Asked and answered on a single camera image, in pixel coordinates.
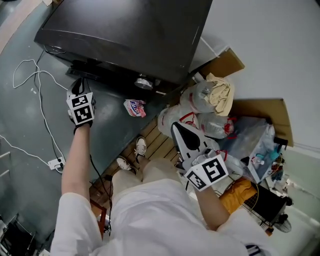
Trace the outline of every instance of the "wooden floorboard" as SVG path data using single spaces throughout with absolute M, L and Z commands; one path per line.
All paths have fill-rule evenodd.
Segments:
M 151 132 L 154 130 L 154 128 L 156 128 L 156 127 L 157 127 L 157 118 L 154 118 L 154 119 L 141 131 L 141 135 L 142 135 L 143 137 L 147 137 L 147 136 L 149 135 L 149 133 L 151 133 Z M 134 151 L 135 146 L 136 146 L 136 139 L 134 139 L 133 141 L 131 141 L 131 142 L 129 143 L 129 145 L 121 152 L 120 155 L 126 158 L 128 155 L 131 154 L 131 152 Z M 113 162 L 111 163 L 111 165 L 110 165 L 108 168 L 106 168 L 106 170 L 102 173 L 102 175 L 101 175 L 102 179 L 103 179 L 106 175 L 112 175 L 117 168 L 118 168 L 117 162 L 116 162 L 116 161 L 113 161 Z M 91 199 L 95 201 L 95 199 L 96 199 L 95 197 L 101 195 L 101 193 L 100 193 L 101 191 L 104 192 L 104 189 L 103 189 L 103 187 L 102 187 L 102 182 L 101 182 L 100 179 L 97 179 L 96 182 L 94 183 L 94 186 L 91 186 L 90 189 L 89 189 L 89 194 L 90 194 L 90 196 L 91 196 L 91 197 L 94 196 L 94 197 L 91 198 Z
M 171 138 L 162 134 L 157 127 L 157 118 L 153 119 L 142 131 L 141 136 L 145 138 L 147 149 L 145 152 L 145 157 L 154 160 L 157 158 L 165 158 L 171 161 L 173 164 L 177 163 L 179 154 L 175 148 L 174 142 Z M 121 156 L 125 157 L 130 164 L 139 169 L 139 164 L 135 160 L 134 149 L 136 147 L 136 139 L 134 139 L 129 145 L 121 152 Z M 113 161 L 111 165 L 103 172 L 101 175 L 105 177 L 106 175 L 114 175 L 120 168 L 116 161 Z M 105 192 L 103 185 L 110 194 L 110 186 L 112 183 L 108 180 L 104 180 L 103 183 L 100 180 L 97 180 L 90 187 L 90 198 L 100 204 L 105 208 L 110 207 L 109 196 Z

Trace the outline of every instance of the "snack package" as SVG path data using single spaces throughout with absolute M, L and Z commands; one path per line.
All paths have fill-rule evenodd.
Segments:
M 144 118 L 146 116 L 146 112 L 143 104 L 146 103 L 142 100 L 136 99 L 126 99 L 123 103 L 130 116 Z

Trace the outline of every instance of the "cardboard box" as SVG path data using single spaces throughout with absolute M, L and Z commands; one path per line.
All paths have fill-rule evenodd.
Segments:
M 200 74 L 206 78 L 209 73 L 216 77 L 226 77 L 245 68 L 245 65 L 231 50 L 223 52 L 201 70 Z M 287 140 L 288 146 L 294 146 L 291 125 L 287 107 L 283 98 L 252 98 L 234 99 L 230 115 L 256 118 L 269 118 L 277 137 Z

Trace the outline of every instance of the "person's leg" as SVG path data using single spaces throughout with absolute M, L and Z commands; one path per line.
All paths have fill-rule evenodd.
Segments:
M 138 170 L 131 166 L 123 156 L 118 156 L 116 159 L 121 170 L 119 170 L 112 178 L 113 197 L 120 192 L 141 185 L 141 178 L 137 177 Z
M 155 159 L 150 161 L 145 158 L 147 144 L 143 137 L 136 140 L 135 160 L 140 165 L 143 174 L 143 183 L 154 182 L 163 179 L 171 179 L 180 182 L 177 169 L 167 159 Z
M 137 163 L 139 163 L 139 165 L 140 165 L 140 171 L 142 173 L 144 173 L 144 169 L 145 169 L 146 165 L 149 164 L 150 160 L 145 158 L 144 156 L 141 156 L 141 155 L 138 155 L 137 159 L 139 161 Z

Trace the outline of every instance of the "white shoe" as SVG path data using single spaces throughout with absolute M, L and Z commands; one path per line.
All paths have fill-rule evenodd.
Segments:
M 136 139 L 134 156 L 135 161 L 138 162 L 138 156 L 144 157 L 146 155 L 147 143 L 144 137 L 140 136 Z
M 116 162 L 118 164 L 118 166 L 122 169 L 122 170 L 127 170 L 130 172 L 133 172 L 134 174 L 137 174 L 137 168 L 135 168 L 134 166 L 132 166 L 131 164 L 129 164 L 129 162 L 127 161 L 127 159 L 125 159 L 123 156 L 119 155 L 116 158 Z

